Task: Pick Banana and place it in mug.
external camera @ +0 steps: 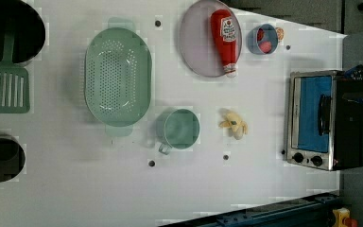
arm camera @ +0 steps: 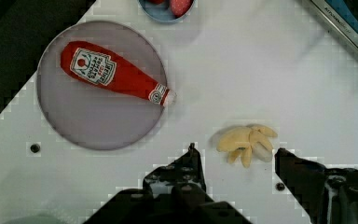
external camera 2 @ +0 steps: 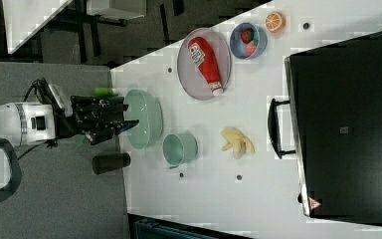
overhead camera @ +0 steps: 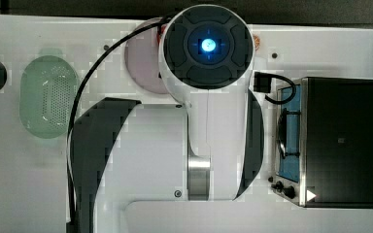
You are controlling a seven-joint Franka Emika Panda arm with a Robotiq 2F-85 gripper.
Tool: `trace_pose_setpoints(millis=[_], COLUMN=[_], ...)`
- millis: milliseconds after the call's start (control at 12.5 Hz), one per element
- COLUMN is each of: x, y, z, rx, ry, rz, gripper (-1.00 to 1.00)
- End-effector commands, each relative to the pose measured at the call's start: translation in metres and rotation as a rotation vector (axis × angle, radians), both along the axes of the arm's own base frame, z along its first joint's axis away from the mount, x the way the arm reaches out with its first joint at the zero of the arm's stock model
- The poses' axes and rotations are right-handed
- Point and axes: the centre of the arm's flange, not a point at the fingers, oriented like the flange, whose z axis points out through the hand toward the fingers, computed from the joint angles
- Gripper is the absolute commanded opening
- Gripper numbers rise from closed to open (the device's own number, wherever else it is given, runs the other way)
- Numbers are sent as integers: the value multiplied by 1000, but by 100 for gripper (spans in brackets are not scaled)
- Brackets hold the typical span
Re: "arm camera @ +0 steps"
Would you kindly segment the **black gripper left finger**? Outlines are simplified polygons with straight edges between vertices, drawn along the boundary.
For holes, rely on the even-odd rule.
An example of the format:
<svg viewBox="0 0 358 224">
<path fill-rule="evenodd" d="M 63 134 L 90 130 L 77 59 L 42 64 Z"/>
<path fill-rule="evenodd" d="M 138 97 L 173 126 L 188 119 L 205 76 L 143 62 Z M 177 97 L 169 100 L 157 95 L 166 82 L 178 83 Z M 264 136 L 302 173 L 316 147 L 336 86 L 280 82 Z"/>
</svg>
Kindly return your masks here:
<svg viewBox="0 0 358 224">
<path fill-rule="evenodd" d="M 194 144 L 172 163 L 159 166 L 139 189 L 124 189 L 84 224 L 252 224 L 227 202 L 206 193 L 200 153 Z"/>
</svg>

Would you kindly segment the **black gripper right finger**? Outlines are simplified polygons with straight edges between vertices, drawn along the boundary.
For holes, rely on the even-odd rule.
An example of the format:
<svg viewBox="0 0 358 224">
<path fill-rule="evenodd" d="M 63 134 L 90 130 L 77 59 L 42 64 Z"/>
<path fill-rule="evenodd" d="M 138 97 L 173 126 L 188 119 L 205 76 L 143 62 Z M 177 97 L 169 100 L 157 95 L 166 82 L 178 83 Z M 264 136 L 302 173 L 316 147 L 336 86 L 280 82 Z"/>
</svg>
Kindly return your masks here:
<svg viewBox="0 0 358 224">
<path fill-rule="evenodd" d="M 275 173 L 311 224 L 358 224 L 358 169 L 327 168 L 285 148 L 274 155 Z"/>
</svg>

